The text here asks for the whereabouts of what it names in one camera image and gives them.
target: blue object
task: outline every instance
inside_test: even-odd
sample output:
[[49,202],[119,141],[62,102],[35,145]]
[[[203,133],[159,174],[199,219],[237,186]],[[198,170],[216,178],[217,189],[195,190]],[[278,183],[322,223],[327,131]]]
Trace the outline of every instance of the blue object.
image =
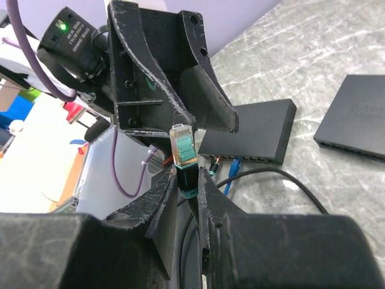
[[[233,160],[233,163],[230,166],[229,178],[231,178],[233,176],[236,176],[238,174],[238,172],[239,172],[239,170],[241,168],[241,164],[242,164],[242,159],[241,158],[235,158]],[[225,196],[227,196],[227,194],[229,193],[229,190],[230,190],[230,187],[231,187],[231,183],[232,182],[228,182],[227,185],[226,185],[226,188],[223,191],[223,194]]]
[[85,140],[72,140],[70,142],[70,145],[85,145],[87,142]]
[[21,96],[16,96],[8,111],[0,112],[0,128],[8,129],[11,122],[16,119],[25,120],[33,105]]

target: purple wall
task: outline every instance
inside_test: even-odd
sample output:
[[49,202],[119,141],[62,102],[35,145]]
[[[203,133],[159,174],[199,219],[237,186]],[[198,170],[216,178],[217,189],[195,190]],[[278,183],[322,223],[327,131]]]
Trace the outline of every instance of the purple wall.
[[[197,11],[205,21],[210,55],[217,53],[281,0],[165,0],[171,12]],[[103,0],[19,0],[24,25],[41,38],[52,19],[68,6],[95,27],[106,24]],[[6,10],[5,0],[0,8]]]

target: ethernet plug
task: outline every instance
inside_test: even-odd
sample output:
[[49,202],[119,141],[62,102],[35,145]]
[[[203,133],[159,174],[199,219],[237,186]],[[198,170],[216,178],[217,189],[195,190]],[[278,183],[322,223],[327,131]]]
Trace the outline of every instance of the ethernet plug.
[[198,195],[199,177],[193,128],[191,125],[173,125],[170,140],[180,194],[185,199],[191,199]]

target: ethernet cable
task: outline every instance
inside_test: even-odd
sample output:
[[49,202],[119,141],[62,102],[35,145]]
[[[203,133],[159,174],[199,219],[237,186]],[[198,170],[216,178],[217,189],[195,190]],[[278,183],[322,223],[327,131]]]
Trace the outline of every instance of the ethernet cable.
[[142,161],[142,170],[141,170],[141,173],[140,173],[139,183],[138,183],[137,190],[134,193],[128,193],[122,187],[122,185],[120,184],[118,176],[116,174],[115,154],[116,154],[117,141],[118,141],[118,130],[117,130],[117,128],[114,128],[114,138],[112,140],[112,151],[111,151],[111,174],[112,174],[112,179],[114,180],[114,183],[115,183],[116,187],[118,188],[119,192],[124,197],[128,197],[129,199],[133,199],[133,198],[135,198],[135,197],[137,197],[139,195],[140,188],[142,186],[143,179],[144,179],[144,174],[146,173],[147,164],[150,161],[150,159],[154,156],[154,154],[156,153],[156,151],[158,149],[157,148],[151,148],[151,149],[148,150],[147,158],[144,161]]
[[[231,164],[230,166],[230,171],[229,171],[229,178],[232,178],[234,176],[236,176],[239,172],[239,169],[241,168],[241,163],[242,163],[242,159],[241,158],[235,158],[233,160],[233,163]],[[230,190],[230,187],[231,187],[231,181],[229,181],[226,185],[226,188],[224,189],[223,191],[223,194],[225,196],[227,196],[227,194],[229,193],[229,190]]]
[[191,125],[173,125],[170,130],[170,140],[180,194],[185,199],[196,197],[199,166],[193,128]]

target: screw hole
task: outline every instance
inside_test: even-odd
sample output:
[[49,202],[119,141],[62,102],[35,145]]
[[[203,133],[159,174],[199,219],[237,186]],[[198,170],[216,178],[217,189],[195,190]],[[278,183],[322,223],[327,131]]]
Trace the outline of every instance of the screw hole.
[[191,16],[190,20],[191,20],[192,24],[194,24],[194,25],[198,24],[198,18],[196,18],[195,16]]
[[126,87],[127,89],[131,89],[131,88],[134,87],[134,84],[133,84],[131,81],[126,80],[126,81],[125,81],[125,87]]
[[205,48],[202,48],[202,49],[200,50],[200,53],[201,53],[204,57],[206,57],[206,56],[208,55],[207,50],[206,50]]
[[128,120],[128,125],[129,125],[129,126],[135,126],[135,125],[137,125],[137,124],[138,124],[138,122],[137,122],[136,119],[129,119],[129,120]]

